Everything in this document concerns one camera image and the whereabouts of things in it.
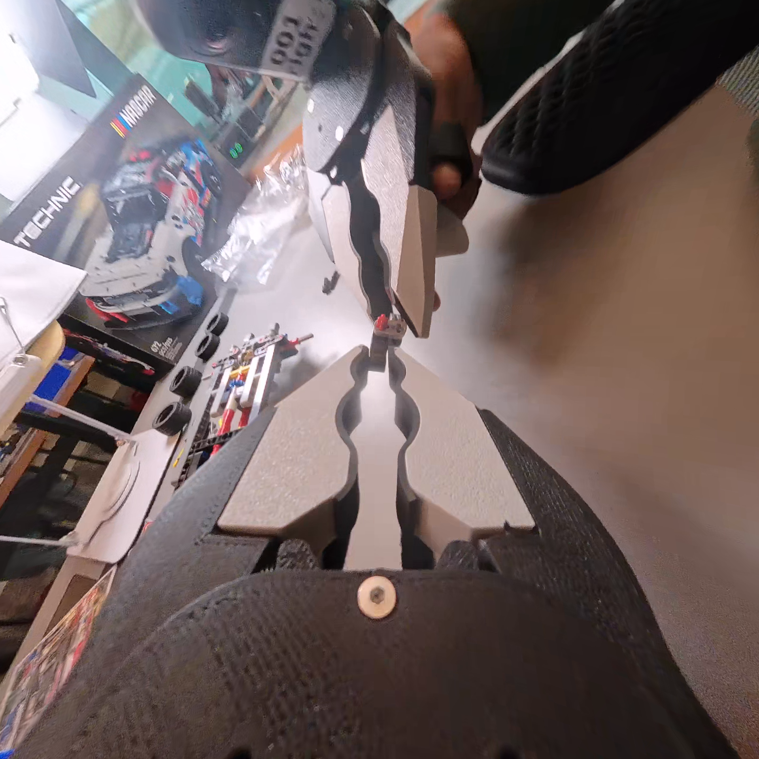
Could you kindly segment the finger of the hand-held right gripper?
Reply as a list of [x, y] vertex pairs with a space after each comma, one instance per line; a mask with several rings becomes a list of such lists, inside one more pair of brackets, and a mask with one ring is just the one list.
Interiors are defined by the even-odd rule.
[[348, 284], [368, 317], [394, 307], [418, 338], [428, 338], [435, 300], [438, 201], [414, 177], [416, 123], [407, 129], [386, 105], [348, 193]]
[[329, 245], [340, 280], [355, 296], [366, 315], [371, 314], [370, 299], [362, 282], [362, 261], [351, 232], [351, 201], [345, 185], [331, 185], [322, 198]]

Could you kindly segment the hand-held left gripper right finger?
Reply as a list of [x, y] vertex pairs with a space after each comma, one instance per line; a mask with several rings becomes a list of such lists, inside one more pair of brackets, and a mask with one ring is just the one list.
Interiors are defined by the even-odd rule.
[[479, 409], [401, 348], [388, 353], [398, 453], [403, 568], [432, 568], [455, 541], [535, 529]]

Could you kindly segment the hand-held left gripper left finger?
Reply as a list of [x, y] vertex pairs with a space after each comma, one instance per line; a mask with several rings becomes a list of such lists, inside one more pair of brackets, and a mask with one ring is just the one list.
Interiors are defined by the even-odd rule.
[[366, 346], [278, 403], [217, 522], [227, 534], [298, 539], [342, 569], [359, 508], [357, 451]]

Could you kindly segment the small grey red lego piece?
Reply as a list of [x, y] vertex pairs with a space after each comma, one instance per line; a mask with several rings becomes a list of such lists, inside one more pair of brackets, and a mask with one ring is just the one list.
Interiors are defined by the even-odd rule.
[[406, 331], [407, 324], [400, 315], [391, 313], [377, 317], [369, 346], [369, 371], [385, 371], [389, 349], [401, 345]]

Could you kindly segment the person's right forearm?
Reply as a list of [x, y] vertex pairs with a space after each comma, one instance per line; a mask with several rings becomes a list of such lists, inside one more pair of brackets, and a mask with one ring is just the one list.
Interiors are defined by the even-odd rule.
[[449, 1], [436, 11], [458, 28], [482, 96], [484, 125], [565, 43], [608, 8], [606, 1]]

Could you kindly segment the lego car chassis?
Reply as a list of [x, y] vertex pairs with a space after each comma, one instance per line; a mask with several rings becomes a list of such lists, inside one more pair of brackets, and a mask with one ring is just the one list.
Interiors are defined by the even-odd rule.
[[172, 481], [174, 490], [266, 409], [281, 364], [296, 357], [300, 346], [313, 337], [313, 333], [289, 337], [274, 323], [261, 336], [247, 334], [213, 362], [210, 373], [198, 380], [210, 382], [204, 412], [172, 464], [179, 469]]

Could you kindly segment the dark lego set box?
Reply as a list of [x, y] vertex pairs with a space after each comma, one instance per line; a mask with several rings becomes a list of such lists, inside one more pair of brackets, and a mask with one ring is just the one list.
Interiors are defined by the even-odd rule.
[[226, 288], [204, 262], [249, 190], [135, 74], [15, 204], [2, 240], [85, 271], [62, 327], [163, 378]]

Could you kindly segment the lego instruction booklet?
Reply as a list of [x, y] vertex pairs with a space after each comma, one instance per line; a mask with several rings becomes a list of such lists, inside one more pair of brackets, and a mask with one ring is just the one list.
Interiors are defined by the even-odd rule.
[[2, 703], [2, 758], [12, 756], [81, 659], [116, 571], [110, 568], [14, 667]]

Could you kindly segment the person's right hand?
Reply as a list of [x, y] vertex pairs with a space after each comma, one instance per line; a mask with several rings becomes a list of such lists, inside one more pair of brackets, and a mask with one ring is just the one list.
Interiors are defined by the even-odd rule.
[[[460, 29], [445, 14], [430, 11], [412, 34], [412, 45], [433, 81], [434, 127], [444, 124], [460, 126], [470, 148], [481, 124], [483, 99]], [[465, 183], [452, 164], [441, 163], [431, 171], [432, 189], [438, 201], [460, 219], [468, 214], [481, 184], [478, 174], [480, 158], [472, 149], [469, 153], [472, 175]]]

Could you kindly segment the clear plastic bag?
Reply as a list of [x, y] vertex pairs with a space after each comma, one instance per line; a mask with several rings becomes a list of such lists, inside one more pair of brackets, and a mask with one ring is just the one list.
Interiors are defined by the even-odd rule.
[[203, 269], [224, 284], [266, 285], [308, 213], [308, 190], [303, 147], [277, 154], [229, 223], [227, 241], [202, 261]]

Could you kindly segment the black electronic device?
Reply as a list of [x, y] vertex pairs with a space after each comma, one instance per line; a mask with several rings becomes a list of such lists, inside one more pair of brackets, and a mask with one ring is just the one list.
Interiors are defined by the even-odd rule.
[[228, 125], [219, 151], [236, 168], [240, 168], [251, 155], [264, 127], [264, 118], [252, 108], [245, 108]]

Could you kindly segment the black mesh office chair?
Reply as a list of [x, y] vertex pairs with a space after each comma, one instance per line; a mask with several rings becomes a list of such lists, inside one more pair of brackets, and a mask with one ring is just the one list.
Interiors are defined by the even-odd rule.
[[757, 36], [757, 1], [608, 8], [490, 132], [483, 179], [526, 196], [591, 180], [700, 99]]

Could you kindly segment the white paper sheet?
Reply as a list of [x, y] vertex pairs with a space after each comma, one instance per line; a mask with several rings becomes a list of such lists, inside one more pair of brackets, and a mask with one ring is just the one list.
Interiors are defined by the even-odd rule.
[[1, 368], [59, 318], [87, 277], [84, 270], [1, 242]]

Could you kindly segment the wooden table frame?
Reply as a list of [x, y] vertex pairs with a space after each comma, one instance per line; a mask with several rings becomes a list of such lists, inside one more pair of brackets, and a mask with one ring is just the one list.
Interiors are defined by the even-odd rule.
[[[52, 401], [56, 404], [67, 406], [81, 383], [87, 378], [93, 364], [93, 358], [84, 355], [81, 355], [77, 361], [72, 363], [68, 378], [62, 384], [61, 389], [56, 393]], [[24, 432], [21, 441], [14, 448], [8, 463], [2, 466], [2, 506], [20, 481], [24, 472], [31, 466], [48, 435], [47, 432], [33, 427], [29, 427], [28, 431]]]

